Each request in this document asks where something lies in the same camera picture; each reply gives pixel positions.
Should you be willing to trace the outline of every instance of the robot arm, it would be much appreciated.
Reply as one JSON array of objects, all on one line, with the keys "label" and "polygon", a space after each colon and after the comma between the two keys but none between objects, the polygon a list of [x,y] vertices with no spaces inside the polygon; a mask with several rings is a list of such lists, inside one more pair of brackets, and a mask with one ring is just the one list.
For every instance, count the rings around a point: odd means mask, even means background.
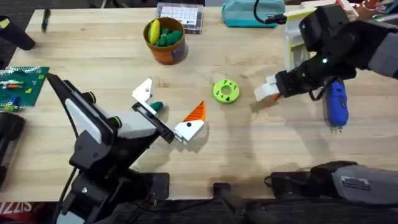
[{"label": "robot arm", "polygon": [[300,26],[307,50],[316,55],[291,71],[269,77],[255,90],[257,101],[269,96],[290,97],[312,93],[340,78],[354,78],[356,68],[398,79],[398,27],[385,22],[349,22],[340,5],[319,7]]}]

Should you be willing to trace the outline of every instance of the wooden tabletop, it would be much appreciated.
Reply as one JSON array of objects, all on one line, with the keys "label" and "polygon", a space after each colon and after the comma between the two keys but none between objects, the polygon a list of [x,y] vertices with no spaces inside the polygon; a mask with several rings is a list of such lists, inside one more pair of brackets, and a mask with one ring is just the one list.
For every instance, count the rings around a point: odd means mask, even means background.
[{"label": "wooden tabletop", "polygon": [[[171,127],[205,100],[207,128],[191,146],[158,139],[133,165],[141,172],[168,172],[170,198],[209,198],[213,182],[229,182],[245,197],[271,197],[263,184],[270,172],[333,160],[398,170],[397,81],[373,72],[347,81],[350,117],[342,133],[330,131],[322,101],[308,95],[256,105],[254,89],[284,69],[283,27],[230,29],[220,11],[205,8],[202,34],[187,35],[187,58],[166,66],[142,38],[154,9],[52,10],[46,34],[38,10],[27,27],[37,46],[17,50],[11,65],[48,66],[81,91],[92,90],[102,108],[120,111],[131,109],[132,90],[151,78],[155,99],[169,106],[161,119]],[[239,85],[237,102],[213,99],[213,84],[222,78]],[[0,201],[58,200],[72,170],[75,138],[48,82],[36,105],[20,115],[27,126]]]}]

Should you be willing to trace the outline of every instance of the teal pouch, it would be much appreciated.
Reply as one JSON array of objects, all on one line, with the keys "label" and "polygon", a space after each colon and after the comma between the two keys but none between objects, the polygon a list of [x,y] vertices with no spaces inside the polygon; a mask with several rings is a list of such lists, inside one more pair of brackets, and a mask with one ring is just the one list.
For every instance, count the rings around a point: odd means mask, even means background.
[{"label": "teal pouch", "polygon": [[[256,0],[227,0],[221,9],[221,15],[228,27],[276,27],[277,24],[262,24],[254,18],[253,9]],[[266,19],[267,15],[285,12],[284,0],[260,0],[257,15]]]}]

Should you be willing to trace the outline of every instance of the calendar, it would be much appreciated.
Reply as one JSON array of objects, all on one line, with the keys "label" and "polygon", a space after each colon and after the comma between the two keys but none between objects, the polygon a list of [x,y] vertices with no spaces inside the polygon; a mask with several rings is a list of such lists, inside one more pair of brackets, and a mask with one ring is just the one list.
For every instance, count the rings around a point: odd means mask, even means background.
[{"label": "calendar", "polygon": [[180,21],[183,25],[195,25],[198,19],[198,8],[164,6],[161,17],[171,17]]},{"label": "calendar", "polygon": [[160,2],[156,18],[170,17],[181,22],[186,34],[200,34],[203,22],[203,5]]}]

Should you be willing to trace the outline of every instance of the green toy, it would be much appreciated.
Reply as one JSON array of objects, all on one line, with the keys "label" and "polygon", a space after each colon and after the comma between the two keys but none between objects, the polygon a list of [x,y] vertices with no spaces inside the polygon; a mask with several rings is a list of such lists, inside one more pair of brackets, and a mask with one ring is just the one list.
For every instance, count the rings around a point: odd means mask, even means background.
[{"label": "green toy", "polygon": [[239,87],[232,80],[220,80],[213,87],[213,96],[220,103],[233,103],[239,97]]},{"label": "green toy", "polygon": [[169,28],[162,28],[159,40],[156,42],[157,47],[168,47],[176,44],[182,38],[182,32],[175,30],[169,33]]},{"label": "green toy", "polygon": [[156,101],[155,103],[152,103],[150,107],[159,113],[164,108],[164,104],[160,101]]}]

